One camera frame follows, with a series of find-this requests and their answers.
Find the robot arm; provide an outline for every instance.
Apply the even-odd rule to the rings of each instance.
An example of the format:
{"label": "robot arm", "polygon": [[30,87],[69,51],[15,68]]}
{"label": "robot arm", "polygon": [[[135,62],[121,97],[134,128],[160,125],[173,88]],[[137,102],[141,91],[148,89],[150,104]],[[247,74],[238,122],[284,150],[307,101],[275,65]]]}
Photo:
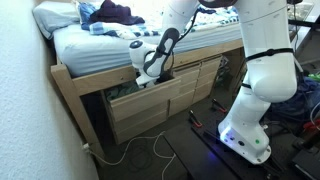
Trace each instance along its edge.
{"label": "robot arm", "polygon": [[[269,138],[259,121],[270,103],[291,98],[297,88],[295,58],[288,33],[286,0],[199,0],[206,7],[234,5],[238,11],[247,59],[243,86],[228,115],[219,124],[221,142],[252,164],[265,162]],[[130,46],[139,85],[156,80],[192,14],[197,0],[172,0],[164,13],[164,34],[158,46],[135,41]]]}
{"label": "robot arm", "polygon": [[130,58],[139,70],[138,85],[152,85],[164,71],[164,64],[179,41],[180,34],[199,6],[197,0],[169,1],[163,14],[163,34],[158,45],[137,40],[130,45]]}

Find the dark clothing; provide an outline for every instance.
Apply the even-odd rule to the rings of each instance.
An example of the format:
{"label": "dark clothing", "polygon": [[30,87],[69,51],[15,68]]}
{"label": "dark clothing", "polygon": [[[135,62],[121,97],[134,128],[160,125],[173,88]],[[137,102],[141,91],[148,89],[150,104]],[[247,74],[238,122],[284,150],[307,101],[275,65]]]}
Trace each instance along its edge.
{"label": "dark clothing", "polygon": [[144,19],[139,16],[131,16],[131,9],[121,5],[116,5],[111,0],[105,0],[99,10],[90,16],[90,22],[113,22],[124,25],[144,23]]}

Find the black platform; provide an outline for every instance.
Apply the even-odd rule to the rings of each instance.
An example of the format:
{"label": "black platform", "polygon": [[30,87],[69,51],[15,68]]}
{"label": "black platform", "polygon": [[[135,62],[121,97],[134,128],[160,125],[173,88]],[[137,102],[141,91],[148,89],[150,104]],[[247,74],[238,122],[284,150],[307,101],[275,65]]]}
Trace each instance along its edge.
{"label": "black platform", "polygon": [[272,156],[262,166],[254,166],[223,143],[206,134],[216,134],[217,124],[224,115],[211,109],[194,112],[204,125],[192,128],[187,122],[167,131],[165,138],[177,157],[196,180],[203,179],[302,179],[290,162],[299,152],[292,144],[297,140],[282,127],[269,126]]}

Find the white cable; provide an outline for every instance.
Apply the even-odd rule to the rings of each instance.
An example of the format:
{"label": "white cable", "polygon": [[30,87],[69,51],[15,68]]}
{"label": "white cable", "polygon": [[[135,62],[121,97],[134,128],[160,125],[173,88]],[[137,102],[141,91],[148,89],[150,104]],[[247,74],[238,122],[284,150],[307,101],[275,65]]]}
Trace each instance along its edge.
{"label": "white cable", "polygon": [[162,156],[162,155],[160,155],[160,154],[158,154],[158,153],[156,152],[156,144],[157,144],[157,142],[158,142],[159,137],[162,136],[163,133],[164,133],[164,131],[161,132],[161,133],[158,135],[157,139],[154,141],[154,144],[153,144],[153,152],[154,152],[155,155],[157,155],[157,156],[160,157],[160,158],[171,159],[171,158],[173,158],[174,155],[173,155],[173,156]]}
{"label": "white cable", "polygon": [[176,154],[173,154],[173,156],[171,157],[171,160],[168,162],[168,164],[166,165],[166,167],[163,169],[162,171],[162,180],[164,180],[164,172],[166,171],[166,169],[169,167],[169,165],[171,164],[171,162],[173,161],[173,159],[176,157]]}
{"label": "white cable", "polygon": [[130,146],[130,144],[131,144],[132,141],[134,141],[134,140],[136,140],[136,139],[154,139],[154,138],[157,138],[157,139],[158,139],[161,135],[163,135],[163,133],[164,133],[164,132],[161,132],[159,135],[153,136],[153,137],[136,137],[136,138],[131,139],[131,140],[129,141],[126,149],[124,150],[124,153],[123,153],[121,159],[120,159],[118,162],[116,162],[116,163],[111,163],[111,162],[105,161],[104,159],[102,159],[101,157],[99,157],[97,154],[95,154],[95,153],[92,152],[91,150],[89,150],[89,152],[90,152],[92,155],[96,156],[98,159],[100,159],[102,162],[104,162],[104,163],[106,163],[106,164],[108,164],[108,165],[110,165],[110,166],[115,166],[115,165],[120,164],[120,163],[123,161],[123,159],[124,159],[124,157],[126,156],[126,153],[127,153],[128,149],[129,149],[129,146]]}
{"label": "white cable", "polygon": [[118,162],[116,162],[116,163],[110,163],[110,162],[105,161],[105,160],[102,159],[100,156],[98,156],[97,154],[95,154],[94,152],[92,152],[90,149],[89,149],[89,152],[90,152],[92,155],[94,155],[95,157],[97,157],[98,159],[100,159],[100,160],[101,160],[102,162],[104,162],[105,164],[108,164],[108,165],[110,165],[110,166],[115,166],[115,165],[118,165],[118,164],[120,164],[120,163],[122,162],[122,160],[123,160],[124,157],[126,156],[126,153],[127,153],[128,149],[129,149],[129,146],[130,146],[130,144],[131,144],[132,141],[134,141],[134,140],[136,140],[136,139],[154,139],[154,138],[156,138],[156,140],[154,141],[154,144],[153,144],[153,152],[154,152],[154,154],[157,155],[157,156],[160,157],[160,158],[171,159],[171,160],[169,161],[169,163],[166,165],[166,167],[165,167],[165,168],[163,169],[163,171],[162,171],[161,177],[162,177],[162,180],[164,180],[164,173],[165,173],[166,169],[169,167],[169,165],[172,163],[173,159],[176,157],[176,154],[173,154],[173,156],[170,157],[170,156],[162,156],[162,155],[160,155],[160,154],[158,154],[158,153],[156,152],[156,144],[157,144],[157,142],[158,142],[159,137],[162,136],[164,132],[165,132],[165,131],[163,131],[163,132],[161,132],[159,135],[153,136],[153,137],[136,137],[136,138],[131,139],[131,140],[129,141],[129,143],[128,143],[128,145],[127,145],[127,147],[126,147],[126,149],[125,149],[125,151],[124,151],[121,159],[120,159]]}
{"label": "white cable", "polygon": [[314,122],[314,117],[312,117],[312,114],[314,113],[314,110],[320,105],[320,102],[318,102],[317,105],[314,106],[314,108],[312,109],[311,113],[310,113],[310,121],[312,122],[312,124],[320,131],[320,127],[316,125],[316,123]]}

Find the drawer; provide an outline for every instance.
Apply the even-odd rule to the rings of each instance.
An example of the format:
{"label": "drawer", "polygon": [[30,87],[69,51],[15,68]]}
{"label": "drawer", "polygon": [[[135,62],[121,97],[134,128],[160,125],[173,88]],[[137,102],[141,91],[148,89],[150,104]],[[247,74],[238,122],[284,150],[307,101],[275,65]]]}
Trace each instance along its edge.
{"label": "drawer", "polygon": [[192,104],[194,90],[186,94],[170,99],[169,116],[187,109]]}
{"label": "drawer", "polygon": [[114,122],[119,122],[157,104],[167,102],[178,96],[179,91],[180,79],[175,78],[120,97],[107,103],[110,106],[108,108],[110,116]]}
{"label": "drawer", "polygon": [[180,94],[185,94],[196,88],[197,81],[192,81],[191,83],[185,84],[180,87]]}
{"label": "drawer", "polygon": [[166,118],[167,118],[167,111],[165,110],[165,111],[159,112],[158,114],[156,114],[155,116],[152,116],[151,118],[149,118],[144,122],[136,124],[133,127],[130,127],[120,132],[116,132],[115,133],[116,143],[120,144],[124,141],[127,141],[133,138],[134,136],[140,133],[143,133],[144,131],[166,121]]}
{"label": "drawer", "polygon": [[210,60],[208,62],[207,61],[203,62],[203,64],[200,67],[199,77],[218,71],[220,60],[221,60],[221,57]]}
{"label": "drawer", "polygon": [[221,55],[207,57],[201,61],[201,66],[209,65],[217,61],[221,62],[221,59],[222,59]]}
{"label": "drawer", "polygon": [[189,84],[198,79],[200,72],[200,63],[193,63],[179,68],[175,68],[172,72],[173,77],[180,77],[181,85]]}
{"label": "drawer", "polygon": [[172,75],[173,77],[177,77],[177,76],[188,74],[190,72],[193,72],[199,69],[200,69],[200,63],[187,64],[178,68],[174,68]]}
{"label": "drawer", "polygon": [[192,103],[196,103],[196,102],[208,97],[208,95],[210,95],[210,93],[211,93],[212,86],[213,86],[213,81],[197,87],[194,92],[194,97],[193,97]]}
{"label": "drawer", "polygon": [[168,101],[158,104],[156,106],[153,106],[147,110],[144,110],[126,119],[122,119],[121,121],[113,122],[114,131],[120,132],[130,127],[136,126],[137,124],[150,119],[152,116],[157,115],[159,112],[166,111],[167,108],[168,108]]}
{"label": "drawer", "polygon": [[207,84],[210,81],[215,81],[216,75],[217,75],[217,71],[200,77],[197,81],[197,87]]}
{"label": "drawer", "polygon": [[196,81],[198,79],[198,76],[199,76],[199,71],[200,70],[198,69],[198,70],[195,70],[195,71],[192,71],[192,72],[189,72],[187,74],[179,76],[180,79],[181,79],[181,84],[180,85],[183,86],[183,85],[191,83],[192,81]]}

